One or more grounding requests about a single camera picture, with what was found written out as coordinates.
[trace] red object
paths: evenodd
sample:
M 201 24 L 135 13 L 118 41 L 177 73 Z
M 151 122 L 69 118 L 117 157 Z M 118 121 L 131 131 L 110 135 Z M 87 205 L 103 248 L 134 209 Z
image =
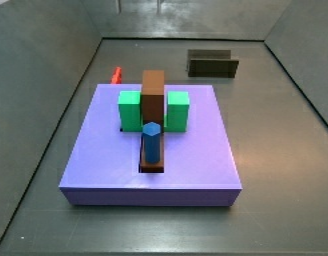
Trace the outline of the red object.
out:
M 121 68 L 115 67 L 110 84 L 121 84 Z

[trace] green block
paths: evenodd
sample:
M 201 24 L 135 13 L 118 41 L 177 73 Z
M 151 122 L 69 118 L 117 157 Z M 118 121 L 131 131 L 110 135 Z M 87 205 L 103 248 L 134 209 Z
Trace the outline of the green block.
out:
M 141 132 L 139 91 L 121 91 L 118 94 L 118 114 L 123 132 Z
M 187 106 L 189 105 L 189 94 L 187 92 L 167 92 L 167 106 Z
M 139 91 L 121 91 L 118 94 L 118 105 L 138 105 L 139 104 Z

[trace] gray enclosure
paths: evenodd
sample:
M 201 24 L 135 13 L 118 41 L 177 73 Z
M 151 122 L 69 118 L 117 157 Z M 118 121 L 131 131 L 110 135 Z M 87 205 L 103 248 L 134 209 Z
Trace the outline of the gray enclosure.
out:
M 328 0 L 293 0 L 265 44 L 328 124 Z
M 82 0 L 105 38 L 264 40 L 290 0 L 118 0 L 118 10 L 115 2 Z
M 0 5 L 0 255 L 328 252 L 328 0 L 289 2 Z M 187 49 L 232 50 L 236 77 L 189 78 Z M 118 65 L 123 83 L 163 69 L 166 84 L 213 85 L 244 187 L 233 207 L 67 204 L 58 181 L 95 85 Z
M 75 0 L 0 5 L 0 238 L 99 40 Z

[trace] blue block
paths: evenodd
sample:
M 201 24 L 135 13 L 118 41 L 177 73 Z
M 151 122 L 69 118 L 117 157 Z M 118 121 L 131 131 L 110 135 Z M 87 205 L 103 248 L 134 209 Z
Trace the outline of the blue block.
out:
M 142 126 L 145 161 L 154 164 L 159 161 L 159 125 L 150 122 Z

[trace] brown block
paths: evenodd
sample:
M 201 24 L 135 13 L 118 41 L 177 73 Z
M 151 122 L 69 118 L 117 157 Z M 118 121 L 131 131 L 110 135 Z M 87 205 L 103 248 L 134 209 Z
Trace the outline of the brown block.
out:
M 141 87 L 142 123 L 155 122 L 163 132 L 163 71 L 143 70 Z
M 141 94 L 163 96 L 163 70 L 143 70 Z
M 163 95 L 141 95 L 139 102 L 142 119 L 163 119 Z
M 154 164 L 145 161 L 143 141 L 141 139 L 138 171 L 141 173 L 163 173 L 163 134 L 159 136 L 159 161 Z

